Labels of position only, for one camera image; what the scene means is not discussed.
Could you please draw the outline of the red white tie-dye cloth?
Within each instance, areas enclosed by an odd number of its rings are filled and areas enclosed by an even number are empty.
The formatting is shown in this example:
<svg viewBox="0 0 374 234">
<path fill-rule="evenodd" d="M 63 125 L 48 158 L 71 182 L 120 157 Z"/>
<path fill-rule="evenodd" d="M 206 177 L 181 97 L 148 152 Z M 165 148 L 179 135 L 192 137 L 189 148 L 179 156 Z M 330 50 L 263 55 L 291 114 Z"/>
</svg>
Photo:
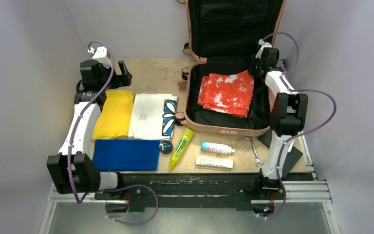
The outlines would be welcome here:
<svg viewBox="0 0 374 234">
<path fill-rule="evenodd" d="M 197 104 L 207 110 L 246 118 L 254 83 L 248 71 L 232 75 L 211 73 L 202 79 Z"/>
</svg>

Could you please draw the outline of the yellow cloth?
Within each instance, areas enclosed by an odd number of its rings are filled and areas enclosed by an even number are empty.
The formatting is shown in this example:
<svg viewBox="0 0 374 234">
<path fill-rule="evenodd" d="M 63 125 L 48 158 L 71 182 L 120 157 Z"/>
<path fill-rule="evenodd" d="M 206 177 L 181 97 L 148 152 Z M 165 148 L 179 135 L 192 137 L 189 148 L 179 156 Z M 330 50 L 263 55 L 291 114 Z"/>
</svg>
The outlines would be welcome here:
<svg viewBox="0 0 374 234">
<path fill-rule="evenodd" d="M 116 139 L 129 134 L 134 94 L 126 90 L 107 91 L 107 99 L 96 122 L 92 140 Z"/>
</svg>

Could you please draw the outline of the white shirt blue flower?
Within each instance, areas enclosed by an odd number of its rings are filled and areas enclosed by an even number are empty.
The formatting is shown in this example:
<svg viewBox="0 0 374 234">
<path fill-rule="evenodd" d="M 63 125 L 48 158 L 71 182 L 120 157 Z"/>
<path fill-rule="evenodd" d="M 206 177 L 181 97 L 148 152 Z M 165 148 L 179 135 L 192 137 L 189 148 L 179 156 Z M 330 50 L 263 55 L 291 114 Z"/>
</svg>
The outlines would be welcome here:
<svg viewBox="0 0 374 234">
<path fill-rule="evenodd" d="M 172 139 L 178 97 L 171 94 L 136 94 L 128 136 L 134 139 Z"/>
</svg>

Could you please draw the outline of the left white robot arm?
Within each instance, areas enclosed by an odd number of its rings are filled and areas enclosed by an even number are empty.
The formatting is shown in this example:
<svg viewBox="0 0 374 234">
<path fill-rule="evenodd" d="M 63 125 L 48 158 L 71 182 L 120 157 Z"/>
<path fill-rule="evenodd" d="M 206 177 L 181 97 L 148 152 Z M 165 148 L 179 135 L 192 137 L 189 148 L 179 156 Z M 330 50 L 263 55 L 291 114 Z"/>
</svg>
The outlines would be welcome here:
<svg viewBox="0 0 374 234">
<path fill-rule="evenodd" d="M 126 192 L 123 177 L 117 172 L 101 172 L 88 156 L 94 128 L 107 99 L 106 90 L 131 85 L 132 74 L 124 61 L 118 62 L 121 74 L 111 67 L 89 59 L 80 63 L 81 80 L 76 85 L 74 116 L 67 137 L 58 153 L 48 156 L 46 166 L 59 194 L 84 195 L 107 191 L 113 199 Z"/>
</svg>

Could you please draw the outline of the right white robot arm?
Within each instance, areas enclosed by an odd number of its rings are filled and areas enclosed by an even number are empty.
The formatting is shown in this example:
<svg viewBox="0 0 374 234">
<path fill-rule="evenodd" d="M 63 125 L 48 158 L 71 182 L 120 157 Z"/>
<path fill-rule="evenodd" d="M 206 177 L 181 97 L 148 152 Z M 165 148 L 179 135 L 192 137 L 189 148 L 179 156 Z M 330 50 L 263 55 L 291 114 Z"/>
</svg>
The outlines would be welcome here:
<svg viewBox="0 0 374 234">
<path fill-rule="evenodd" d="M 294 136 L 303 130 L 306 120 L 308 97 L 294 91 L 284 72 L 276 67 L 279 59 L 277 48 L 263 46 L 259 49 L 256 72 L 263 79 L 274 97 L 269 126 L 272 132 L 267 160 L 262 165 L 254 185 L 255 195 L 269 198 L 283 189 L 280 184 L 283 166 Z"/>
</svg>

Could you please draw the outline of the pink suitcase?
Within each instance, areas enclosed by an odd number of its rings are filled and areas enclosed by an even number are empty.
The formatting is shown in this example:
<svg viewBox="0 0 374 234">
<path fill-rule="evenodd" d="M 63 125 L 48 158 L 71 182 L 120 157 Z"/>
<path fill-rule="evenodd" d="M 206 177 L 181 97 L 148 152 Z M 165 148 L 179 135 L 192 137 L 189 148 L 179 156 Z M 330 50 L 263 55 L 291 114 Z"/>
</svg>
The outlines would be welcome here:
<svg viewBox="0 0 374 234">
<path fill-rule="evenodd" d="M 258 137 L 269 130 L 272 92 L 256 79 L 245 118 L 207 110 L 198 104 L 202 79 L 250 68 L 260 39 L 275 42 L 286 2 L 283 0 L 187 0 L 189 41 L 183 52 L 195 63 L 182 69 L 187 81 L 184 124 L 198 132 Z"/>
</svg>

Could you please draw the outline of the black foam pad upper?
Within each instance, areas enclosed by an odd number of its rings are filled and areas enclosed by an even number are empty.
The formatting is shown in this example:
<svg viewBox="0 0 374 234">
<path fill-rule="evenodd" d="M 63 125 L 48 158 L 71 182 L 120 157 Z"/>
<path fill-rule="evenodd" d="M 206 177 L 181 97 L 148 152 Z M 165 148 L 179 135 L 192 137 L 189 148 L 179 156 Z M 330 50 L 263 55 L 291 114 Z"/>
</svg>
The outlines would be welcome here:
<svg viewBox="0 0 374 234">
<path fill-rule="evenodd" d="M 263 144 L 269 149 L 271 145 L 271 140 L 272 140 L 272 131 L 270 129 L 267 130 L 264 134 L 260 135 L 257 139 L 261 144 Z"/>
</svg>

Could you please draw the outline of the black foam pad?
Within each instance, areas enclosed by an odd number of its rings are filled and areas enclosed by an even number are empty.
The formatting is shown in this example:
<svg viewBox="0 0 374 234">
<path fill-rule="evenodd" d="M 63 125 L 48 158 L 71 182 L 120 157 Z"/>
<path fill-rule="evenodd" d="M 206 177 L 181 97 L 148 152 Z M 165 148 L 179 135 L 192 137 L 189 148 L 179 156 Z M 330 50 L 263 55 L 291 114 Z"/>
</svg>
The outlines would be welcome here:
<svg viewBox="0 0 374 234">
<path fill-rule="evenodd" d="M 263 144 L 269 149 L 271 145 L 271 140 L 272 140 L 272 131 L 270 129 L 267 130 L 264 134 L 260 135 L 257 139 L 261 144 Z"/>
<path fill-rule="evenodd" d="M 303 152 L 292 146 L 291 150 L 287 153 L 286 159 L 282 167 L 282 178 L 286 178 L 290 171 L 294 168 L 300 158 L 303 156 Z"/>
</svg>

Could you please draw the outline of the blue folded cloth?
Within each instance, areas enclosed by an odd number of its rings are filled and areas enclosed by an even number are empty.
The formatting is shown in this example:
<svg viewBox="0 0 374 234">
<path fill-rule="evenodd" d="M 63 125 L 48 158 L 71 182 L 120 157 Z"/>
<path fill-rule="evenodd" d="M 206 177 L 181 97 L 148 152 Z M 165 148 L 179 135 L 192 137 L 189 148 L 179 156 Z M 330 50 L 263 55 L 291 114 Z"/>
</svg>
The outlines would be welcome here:
<svg viewBox="0 0 374 234">
<path fill-rule="evenodd" d="M 158 140 L 99 139 L 94 144 L 93 163 L 102 172 L 155 171 L 159 144 Z"/>
</svg>

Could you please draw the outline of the yellow green tube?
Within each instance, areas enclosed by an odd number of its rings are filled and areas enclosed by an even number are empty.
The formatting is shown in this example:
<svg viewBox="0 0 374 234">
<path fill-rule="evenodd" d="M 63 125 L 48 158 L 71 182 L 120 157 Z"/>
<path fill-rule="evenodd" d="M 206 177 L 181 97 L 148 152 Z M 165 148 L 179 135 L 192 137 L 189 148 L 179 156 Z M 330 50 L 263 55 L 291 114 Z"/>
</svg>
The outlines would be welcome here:
<svg viewBox="0 0 374 234">
<path fill-rule="evenodd" d="M 180 138 L 171 158 L 170 158 L 170 164 L 169 164 L 169 170 L 172 171 L 174 167 L 179 163 L 181 160 L 187 146 L 189 145 L 192 137 L 194 136 L 194 131 L 186 128 L 183 131 L 183 135 Z"/>
</svg>

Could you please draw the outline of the black foam pad lower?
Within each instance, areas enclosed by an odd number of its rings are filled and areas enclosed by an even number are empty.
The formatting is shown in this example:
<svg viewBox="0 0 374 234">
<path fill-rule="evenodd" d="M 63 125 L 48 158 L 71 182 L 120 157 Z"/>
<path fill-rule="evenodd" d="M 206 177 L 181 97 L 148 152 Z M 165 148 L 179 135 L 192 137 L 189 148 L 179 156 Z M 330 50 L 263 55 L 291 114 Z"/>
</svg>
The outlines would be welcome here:
<svg viewBox="0 0 374 234">
<path fill-rule="evenodd" d="M 290 171 L 294 168 L 300 158 L 303 156 L 303 152 L 292 146 L 291 150 L 287 153 L 286 159 L 282 167 L 282 178 L 286 178 Z"/>
</svg>

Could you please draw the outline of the white teal spray bottle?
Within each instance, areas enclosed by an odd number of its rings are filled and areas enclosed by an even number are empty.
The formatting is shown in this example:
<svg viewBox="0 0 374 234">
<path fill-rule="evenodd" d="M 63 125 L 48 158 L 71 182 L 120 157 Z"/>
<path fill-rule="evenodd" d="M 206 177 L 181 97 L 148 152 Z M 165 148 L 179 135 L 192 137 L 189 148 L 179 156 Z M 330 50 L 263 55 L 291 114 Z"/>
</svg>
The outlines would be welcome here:
<svg viewBox="0 0 374 234">
<path fill-rule="evenodd" d="M 228 154 L 232 154 L 236 152 L 232 147 L 228 145 L 213 143 L 213 142 L 206 142 L 206 141 L 202 142 L 201 151 L 208 152 L 208 153 L 222 154 L 222 155 L 228 155 Z"/>
</svg>

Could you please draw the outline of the white toothpaste box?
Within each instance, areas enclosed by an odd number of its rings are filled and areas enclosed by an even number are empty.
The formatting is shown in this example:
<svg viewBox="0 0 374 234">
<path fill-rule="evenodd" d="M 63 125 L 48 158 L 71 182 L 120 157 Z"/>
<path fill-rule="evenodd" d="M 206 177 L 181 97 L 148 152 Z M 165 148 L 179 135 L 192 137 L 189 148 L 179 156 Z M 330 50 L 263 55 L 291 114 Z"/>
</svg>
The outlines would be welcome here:
<svg viewBox="0 0 374 234">
<path fill-rule="evenodd" d="M 232 169 L 233 161 L 209 157 L 196 157 L 196 165 Z"/>
</svg>

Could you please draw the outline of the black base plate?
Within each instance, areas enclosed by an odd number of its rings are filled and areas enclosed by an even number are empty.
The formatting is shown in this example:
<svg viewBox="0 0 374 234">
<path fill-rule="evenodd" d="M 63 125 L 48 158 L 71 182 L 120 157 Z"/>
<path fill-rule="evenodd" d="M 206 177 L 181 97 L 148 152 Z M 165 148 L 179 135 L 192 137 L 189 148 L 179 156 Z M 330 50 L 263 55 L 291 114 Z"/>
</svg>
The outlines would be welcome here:
<svg viewBox="0 0 374 234">
<path fill-rule="evenodd" d="M 216 208 L 251 211 L 253 200 L 268 203 L 255 192 L 258 173 L 168 173 L 168 174 L 122 174 L 124 192 L 95 193 L 88 201 L 123 203 L 129 212 L 143 212 L 145 208 Z M 306 173 L 291 174 L 284 181 L 283 189 L 273 193 L 278 201 L 283 193 L 303 182 L 311 182 Z"/>
</svg>

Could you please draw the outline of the aluminium rail frame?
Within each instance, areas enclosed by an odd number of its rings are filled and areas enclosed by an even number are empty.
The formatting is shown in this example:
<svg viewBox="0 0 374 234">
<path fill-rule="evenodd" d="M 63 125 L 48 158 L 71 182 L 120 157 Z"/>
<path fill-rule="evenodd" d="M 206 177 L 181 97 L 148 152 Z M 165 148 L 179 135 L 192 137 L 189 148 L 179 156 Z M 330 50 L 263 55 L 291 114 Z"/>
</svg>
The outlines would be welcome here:
<svg viewBox="0 0 374 234">
<path fill-rule="evenodd" d="M 306 89 L 296 90 L 276 61 L 256 59 L 249 74 L 269 89 L 271 102 L 269 155 L 257 159 L 258 173 L 235 174 L 131 174 L 102 172 L 85 151 L 78 150 L 78 128 L 90 129 L 79 112 L 67 139 L 67 151 L 49 156 L 47 167 L 59 194 L 72 194 L 77 203 L 92 193 L 105 202 L 107 219 L 118 222 L 118 214 L 143 212 L 153 208 L 235 208 L 252 210 L 264 220 L 281 212 L 290 195 L 285 186 L 283 167 L 291 143 L 305 135 L 308 96 Z"/>
</svg>

